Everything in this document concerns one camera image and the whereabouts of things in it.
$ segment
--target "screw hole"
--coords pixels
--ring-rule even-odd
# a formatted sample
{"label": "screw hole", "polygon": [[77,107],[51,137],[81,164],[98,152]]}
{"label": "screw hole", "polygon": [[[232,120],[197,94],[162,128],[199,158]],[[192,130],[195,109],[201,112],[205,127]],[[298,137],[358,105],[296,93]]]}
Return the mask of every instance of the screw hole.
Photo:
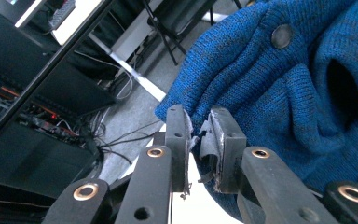
{"label": "screw hole", "polygon": [[267,153],[265,151],[256,151],[255,154],[259,155],[259,156],[266,156]]}
{"label": "screw hole", "polygon": [[134,214],[135,218],[138,220],[147,220],[150,217],[150,213],[145,207],[138,208]]}
{"label": "screw hole", "polygon": [[84,195],[84,196],[88,196],[91,195],[91,193],[94,191],[94,189],[92,188],[84,188],[80,191],[80,194]]}
{"label": "screw hole", "polygon": [[263,149],[255,149],[252,151],[252,154],[261,159],[266,159],[269,157],[269,153]]}
{"label": "screw hole", "polygon": [[353,198],[358,198],[358,192],[354,191],[353,189],[345,189],[347,194],[351,195]]}
{"label": "screw hole", "polygon": [[158,151],[158,150],[152,150],[150,153],[151,153],[152,155],[155,155],[155,156],[161,154],[161,152]]}
{"label": "screw hole", "polygon": [[298,213],[304,220],[308,221],[309,223],[318,223],[320,221],[318,214],[307,207],[301,208]]}

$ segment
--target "blue knitted fabric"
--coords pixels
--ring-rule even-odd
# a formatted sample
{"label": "blue knitted fabric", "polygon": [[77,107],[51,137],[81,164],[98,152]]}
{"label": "blue knitted fabric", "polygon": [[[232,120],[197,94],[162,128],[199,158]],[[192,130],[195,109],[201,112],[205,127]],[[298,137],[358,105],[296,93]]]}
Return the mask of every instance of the blue knitted fabric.
{"label": "blue knitted fabric", "polygon": [[[275,49],[271,34],[282,24],[294,35]],[[176,104],[196,132],[212,105],[227,108],[251,146],[271,148],[318,190],[357,182],[358,1],[272,0],[239,10],[193,45],[157,116],[165,120]],[[239,217],[235,196],[212,185],[213,197]]]}

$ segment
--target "metal frame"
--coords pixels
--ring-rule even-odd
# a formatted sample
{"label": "metal frame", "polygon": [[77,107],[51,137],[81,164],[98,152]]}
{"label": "metal frame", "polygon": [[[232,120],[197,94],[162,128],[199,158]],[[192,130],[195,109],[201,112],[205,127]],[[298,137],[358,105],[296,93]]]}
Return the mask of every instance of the metal frame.
{"label": "metal frame", "polygon": [[95,28],[100,20],[106,15],[112,6],[113,0],[103,0],[91,15],[76,30],[69,41],[66,42],[50,59],[46,66],[37,74],[31,83],[25,88],[11,107],[0,117],[0,134],[10,125],[10,123],[20,114],[23,108],[40,91],[45,83],[48,82],[56,69],[65,62],[69,53],[74,51],[80,42],[87,37],[87,34]]}

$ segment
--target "metal bracket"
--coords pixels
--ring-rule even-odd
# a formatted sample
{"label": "metal bracket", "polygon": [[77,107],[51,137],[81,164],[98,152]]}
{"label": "metal bracket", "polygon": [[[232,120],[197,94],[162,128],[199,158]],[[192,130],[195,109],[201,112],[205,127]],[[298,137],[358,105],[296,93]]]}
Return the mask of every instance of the metal bracket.
{"label": "metal bracket", "polygon": [[200,129],[200,158],[209,157],[215,179],[214,189],[222,193],[237,193],[235,160],[246,148],[246,136],[228,110],[213,106],[208,120]]}
{"label": "metal bracket", "polygon": [[172,151],[172,192],[183,192],[185,195],[190,193],[187,172],[192,132],[190,117],[183,107],[170,107],[167,111],[165,146]]}
{"label": "metal bracket", "polygon": [[43,221],[53,223],[98,223],[104,219],[109,186],[101,179],[81,179],[68,186],[50,207]]}
{"label": "metal bracket", "polygon": [[272,150],[247,147],[241,169],[264,210],[265,223],[337,223]]}
{"label": "metal bracket", "polygon": [[169,148],[152,146],[142,150],[115,223],[167,223],[171,167]]}

